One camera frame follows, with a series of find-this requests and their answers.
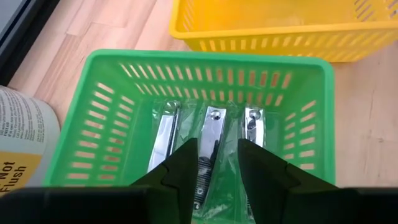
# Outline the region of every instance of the green plastic basket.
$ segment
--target green plastic basket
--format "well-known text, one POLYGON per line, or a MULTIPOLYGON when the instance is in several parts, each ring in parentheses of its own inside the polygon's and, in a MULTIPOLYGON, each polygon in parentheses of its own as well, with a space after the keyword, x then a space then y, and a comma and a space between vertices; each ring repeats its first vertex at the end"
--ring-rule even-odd
POLYGON ((267 149, 335 181, 334 78, 325 61, 97 50, 87 58, 45 184, 129 185, 142 177, 153 146, 145 111, 159 99, 264 107, 267 149))

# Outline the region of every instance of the black object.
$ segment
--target black object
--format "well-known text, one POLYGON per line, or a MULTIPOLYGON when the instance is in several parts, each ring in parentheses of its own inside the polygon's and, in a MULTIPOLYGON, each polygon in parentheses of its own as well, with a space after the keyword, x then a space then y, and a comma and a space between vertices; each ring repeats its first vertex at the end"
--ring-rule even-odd
POLYGON ((35 188, 0 200, 1 223, 191 223, 197 179, 197 140, 129 187, 35 188))
POLYGON ((398 189, 339 189, 251 141, 238 145, 256 223, 398 223, 398 189))
POLYGON ((7 85, 59 0, 0 0, 0 85, 7 85))

